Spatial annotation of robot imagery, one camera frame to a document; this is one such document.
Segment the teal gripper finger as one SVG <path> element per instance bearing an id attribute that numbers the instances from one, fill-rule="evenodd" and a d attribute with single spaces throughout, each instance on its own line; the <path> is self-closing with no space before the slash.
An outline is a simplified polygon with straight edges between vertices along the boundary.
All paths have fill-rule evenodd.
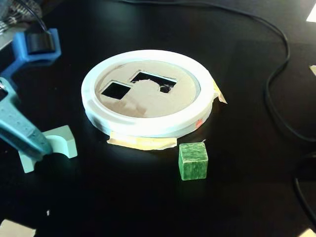
<path id="1" fill-rule="evenodd" d="M 0 137 L 27 156 L 44 156 L 52 153 L 52 146 L 44 134 L 16 107 L 18 96 L 5 79 L 0 79 Z"/>

